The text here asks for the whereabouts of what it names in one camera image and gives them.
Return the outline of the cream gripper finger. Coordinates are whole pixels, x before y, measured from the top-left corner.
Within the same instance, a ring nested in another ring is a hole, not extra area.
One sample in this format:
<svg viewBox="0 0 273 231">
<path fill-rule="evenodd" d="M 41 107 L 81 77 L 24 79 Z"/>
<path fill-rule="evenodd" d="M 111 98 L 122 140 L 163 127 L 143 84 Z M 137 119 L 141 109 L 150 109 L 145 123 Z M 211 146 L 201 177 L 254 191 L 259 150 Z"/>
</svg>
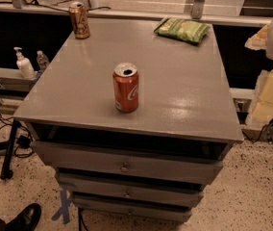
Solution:
<svg viewBox="0 0 273 231">
<path fill-rule="evenodd" d="M 262 70 L 248 110 L 248 125 L 266 125 L 273 118 L 273 70 Z"/>
<path fill-rule="evenodd" d="M 268 26 L 265 25 L 252 37 L 248 38 L 244 46 L 251 50 L 265 50 L 267 33 L 268 33 Z"/>
</svg>

